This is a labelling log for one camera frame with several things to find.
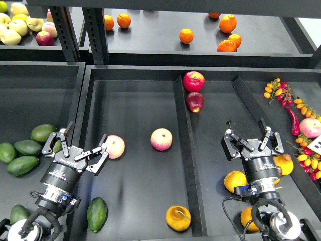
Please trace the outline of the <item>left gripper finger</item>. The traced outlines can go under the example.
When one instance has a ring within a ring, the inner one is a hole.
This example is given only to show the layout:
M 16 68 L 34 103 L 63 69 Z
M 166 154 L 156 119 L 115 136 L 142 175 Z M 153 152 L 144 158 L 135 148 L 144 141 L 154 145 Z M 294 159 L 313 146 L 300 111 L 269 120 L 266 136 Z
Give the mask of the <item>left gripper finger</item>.
M 60 140 L 64 157 L 69 157 L 67 138 L 73 133 L 74 126 L 74 122 L 71 121 L 66 128 L 62 128 L 58 132 L 51 132 L 43 146 L 42 154 L 45 156 L 54 157 L 55 152 L 53 150 L 53 147 L 56 142 Z
M 106 141 L 107 134 L 104 134 L 96 148 L 86 152 L 82 151 L 79 155 L 74 157 L 74 161 L 77 164 L 75 168 L 78 173 L 89 171 L 94 176 L 99 175 L 100 171 L 107 162 L 109 155 L 106 150 Z

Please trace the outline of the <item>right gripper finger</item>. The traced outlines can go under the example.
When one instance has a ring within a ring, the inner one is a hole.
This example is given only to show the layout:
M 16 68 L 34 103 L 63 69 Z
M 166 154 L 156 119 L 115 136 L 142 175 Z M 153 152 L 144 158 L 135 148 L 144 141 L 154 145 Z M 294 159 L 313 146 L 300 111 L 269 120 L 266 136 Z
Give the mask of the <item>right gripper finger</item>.
M 226 131 L 221 139 L 221 145 L 228 161 L 240 158 L 244 148 L 252 152 L 252 146 L 246 140 L 235 134 L 230 120 L 226 122 Z
M 271 127 L 267 126 L 263 118 L 259 121 L 259 128 L 262 133 L 260 139 L 259 150 L 264 151 L 266 147 L 271 151 L 272 155 L 281 155 L 284 153 L 283 144 L 280 133 L 274 132 Z

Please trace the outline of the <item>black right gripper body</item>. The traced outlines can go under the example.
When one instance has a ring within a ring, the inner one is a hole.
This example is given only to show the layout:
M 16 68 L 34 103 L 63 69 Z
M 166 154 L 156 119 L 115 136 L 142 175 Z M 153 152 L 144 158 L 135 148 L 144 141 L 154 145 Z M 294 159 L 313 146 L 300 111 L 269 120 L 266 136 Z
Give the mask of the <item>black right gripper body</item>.
M 247 142 L 254 148 L 251 152 L 247 148 L 241 151 L 241 160 L 248 184 L 253 185 L 257 181 L 269 178 L 272 182 L 279 179 L 279 171 L 271 155 L 271 150 L 265 147 L 259 150 L 261 141 L 258 139 L 248 139 Z

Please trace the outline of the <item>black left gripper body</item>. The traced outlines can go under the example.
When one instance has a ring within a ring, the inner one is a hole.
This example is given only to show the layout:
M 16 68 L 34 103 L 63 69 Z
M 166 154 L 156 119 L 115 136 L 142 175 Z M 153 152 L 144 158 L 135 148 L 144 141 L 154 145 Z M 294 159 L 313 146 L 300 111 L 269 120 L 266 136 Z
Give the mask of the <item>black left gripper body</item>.
M 65 157 L 63 151 L 55 154 L 53 162 L 40 181 L 42 184 L 55 186 L 68 193 L 73 192 L 88 163 L 83 157 L 83 149 L 71 146 L 68 152 L 69 157 Z

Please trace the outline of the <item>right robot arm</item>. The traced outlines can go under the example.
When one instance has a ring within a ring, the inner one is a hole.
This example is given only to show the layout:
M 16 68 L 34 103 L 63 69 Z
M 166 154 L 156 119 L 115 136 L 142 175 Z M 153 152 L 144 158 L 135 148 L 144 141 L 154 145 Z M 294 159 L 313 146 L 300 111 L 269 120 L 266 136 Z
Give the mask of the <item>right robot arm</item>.
M 280 134 L 273 132 L 263 119 L 258 123 L 262 137 L 243 139 L 235 134 L 231 122 L 226 122 L 226 131 L 221 145 L 229 161 L 242 161 L 247 184 L 234 187 L 234 199 L 249 201 L 251 219 L 246 223 L 255 224 L 263 240 L 298 240 L 303 234 L 306 240 L 320 240 L 311 223 L 298 219 L 285 209 L 285 204 L 276 191 L 274 182 L 280 178 L 274 158 L 283 154 Z

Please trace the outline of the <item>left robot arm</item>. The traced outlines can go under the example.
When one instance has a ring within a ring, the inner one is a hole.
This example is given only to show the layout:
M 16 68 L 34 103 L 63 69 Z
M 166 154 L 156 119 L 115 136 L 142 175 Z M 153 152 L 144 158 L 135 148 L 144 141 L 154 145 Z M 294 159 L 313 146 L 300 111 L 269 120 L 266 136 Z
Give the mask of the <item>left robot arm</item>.
M 32 131 L 29 140 L 1 144 L 1 160 L 8 162 L 7 172 L 16 177 L 33 170 L 39 164 L 39 155 L 53 159 L 41 179 L 46 190 L 30 193 L 37 198 L 38 208 L 29 212 L 17 205 L 11 217 L 1 221 L 1 233 L 8 232 L 7 240 L 55 240 L 65 232 L 66 226 L 59 223 L 59 218 L 79 206 L 75 188 L 81 176 L 85 171 L 97 176 L 109 157 L 107 135 L 96 148 L 85 151 L 68 144 L 73 129 L 73 122 L 60 130 L 44 124 Z

